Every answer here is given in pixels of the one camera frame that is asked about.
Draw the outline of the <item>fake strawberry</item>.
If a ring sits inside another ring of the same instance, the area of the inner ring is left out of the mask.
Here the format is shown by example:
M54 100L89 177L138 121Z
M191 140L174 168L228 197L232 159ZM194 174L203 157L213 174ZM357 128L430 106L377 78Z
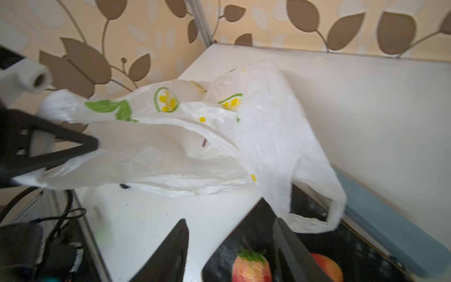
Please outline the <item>fake strawberry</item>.
M334 282L344 281L342 269L336 262L334 262L327 256L320 255L317 253L312 253L311 256L332 281Z
M240 248L232 267L232 282L271 282L270 263L265 258L266 250L254 251Z

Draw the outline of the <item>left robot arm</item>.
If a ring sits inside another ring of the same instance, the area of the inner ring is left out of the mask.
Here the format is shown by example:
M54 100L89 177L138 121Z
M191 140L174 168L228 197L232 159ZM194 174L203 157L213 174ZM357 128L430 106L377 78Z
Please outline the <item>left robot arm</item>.
M75 142L78 146L32 156L32 139L38 132ZM56 168L72 158L97 150L98 146L99 142L95 137L61 127L20 110L1 109L1 188L18 187L19 183L14 180L15 177L39 169ZM56 225L46 239L43 237L40 219L1 227L1 274L14 282L26 282L35 278L39 257L43 258L44 263L47 261L50 243L61 230L62 223L71 219L69 214L74 194L70 190L66 194L66 208L59 217L53 218Z

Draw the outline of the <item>white lemon-print plastic bag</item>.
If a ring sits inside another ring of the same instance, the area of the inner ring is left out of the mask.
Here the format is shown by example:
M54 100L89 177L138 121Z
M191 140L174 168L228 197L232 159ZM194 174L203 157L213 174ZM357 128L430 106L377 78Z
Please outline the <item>white lemon-print plastic bag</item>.
M38 110L81 123L94 152L17 176L53 190L126 184L168 197L216 195L255 184L296 233L335 230L346 194L283 72L239 66L213 82L171 80L92 101L59 90Z

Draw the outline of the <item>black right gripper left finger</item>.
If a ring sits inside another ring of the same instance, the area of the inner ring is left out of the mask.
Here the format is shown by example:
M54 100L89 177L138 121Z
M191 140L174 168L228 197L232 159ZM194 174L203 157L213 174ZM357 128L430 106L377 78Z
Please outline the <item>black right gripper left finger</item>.
M189 229L181 219L130 282L182 282L188 247Z

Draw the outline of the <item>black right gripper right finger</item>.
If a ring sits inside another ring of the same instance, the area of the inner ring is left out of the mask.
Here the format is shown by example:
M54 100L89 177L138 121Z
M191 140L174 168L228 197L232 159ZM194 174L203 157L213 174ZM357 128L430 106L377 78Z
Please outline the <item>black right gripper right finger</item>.
M276 253L276 276L281 282L330 282L311 253L281 218L272 228Z

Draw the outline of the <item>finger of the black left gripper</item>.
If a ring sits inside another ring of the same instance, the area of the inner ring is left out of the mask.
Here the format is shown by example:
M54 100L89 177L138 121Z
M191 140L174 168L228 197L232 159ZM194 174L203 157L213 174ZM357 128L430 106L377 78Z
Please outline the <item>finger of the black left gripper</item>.
M1 179L51 169L98 149L95 137L20 110L1 110Z

